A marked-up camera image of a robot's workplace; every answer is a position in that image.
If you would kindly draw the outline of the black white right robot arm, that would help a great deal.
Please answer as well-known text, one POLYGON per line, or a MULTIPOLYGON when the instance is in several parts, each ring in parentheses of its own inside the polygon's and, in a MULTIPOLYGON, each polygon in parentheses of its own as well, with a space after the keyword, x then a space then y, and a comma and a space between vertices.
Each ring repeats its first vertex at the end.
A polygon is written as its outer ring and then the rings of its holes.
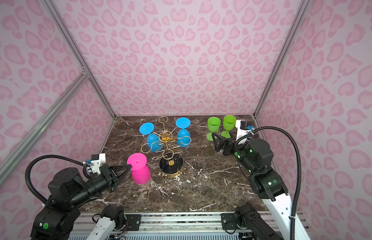
POLYGON ((281 128, 266 126, 239 138, 235 134, 225 138, 213 133, 212 139, 216 152, 222 152, 224 156, 236 157, 238 163, 249 172, 250 187, 269 209, 281 234, 278 235, 251 204, 236 208, 234 213, 236 226, 251 230, 263 240, 308 240, 310 237, 307 230, 297 215, 302 186, 302 161, 294 138, 281 128), (297 159, 297 183, 293 197, 290 197, 281 176, 272 168, 274 153, 270 144, 262 139, 253 139, 253 135, 262 130, 275 130, 284 134, 294 147, 297 159))

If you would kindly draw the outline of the pink wine glass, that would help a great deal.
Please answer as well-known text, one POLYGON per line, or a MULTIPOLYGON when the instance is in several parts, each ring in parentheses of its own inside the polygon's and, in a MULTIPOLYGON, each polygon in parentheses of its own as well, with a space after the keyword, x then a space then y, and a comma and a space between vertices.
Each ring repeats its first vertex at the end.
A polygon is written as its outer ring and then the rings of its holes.
POLYGON ((129 156, 127 164, 132 166, 132 177, 136 184, 144 185, 151 179, 151 172, 147 166, 147 157, 142 153, 129 156))

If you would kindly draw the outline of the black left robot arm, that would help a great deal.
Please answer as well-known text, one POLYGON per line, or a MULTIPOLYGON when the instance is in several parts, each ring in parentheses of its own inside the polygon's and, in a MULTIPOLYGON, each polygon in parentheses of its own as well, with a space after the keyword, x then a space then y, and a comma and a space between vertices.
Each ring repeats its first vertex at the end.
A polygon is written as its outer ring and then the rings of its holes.
POLYGON ((31 232, 33 240, 67 240, 80 216, 79 207, 94 201, 104 191, 113 192, 129 175, 131 165, 100 167, 101 174, 85 181, 76 168, 59 171, 49 183, 51 195, 37 214, 31 232))

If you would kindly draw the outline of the green wine glass front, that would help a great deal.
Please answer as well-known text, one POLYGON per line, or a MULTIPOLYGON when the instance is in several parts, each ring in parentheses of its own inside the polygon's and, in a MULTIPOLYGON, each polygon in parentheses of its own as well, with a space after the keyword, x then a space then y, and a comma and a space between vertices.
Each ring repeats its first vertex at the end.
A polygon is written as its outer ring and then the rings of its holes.
POLYGON ((230 131, 233 130, 233 128, 236 126, 237 119, 236 117, 232 115, 227 115, 224 117, 223 126, 224 131, 221 133, 221 136, 225 138, 230 138, 230 131))

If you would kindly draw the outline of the green wine glass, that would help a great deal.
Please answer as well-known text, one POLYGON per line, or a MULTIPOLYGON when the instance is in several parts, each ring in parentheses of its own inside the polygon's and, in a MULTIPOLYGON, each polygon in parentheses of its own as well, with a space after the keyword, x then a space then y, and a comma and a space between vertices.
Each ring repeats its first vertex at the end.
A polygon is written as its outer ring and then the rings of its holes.
POLYGON ((223 126, 224 131, 221 133, 221 136, 225 138, 230 138, 230 131, 233 130, 233 128, 236 126, 237 119, 236 117, 232 115, 227 115, 224 117, 223 126))
POLYGON ((221 126, 221 119, 218 117, 210 117, 207 122, 207 127, 209 130, 209 133, 207 134, 207 139, 209 141, 213 141, 212 133, 216 133, 221 126))

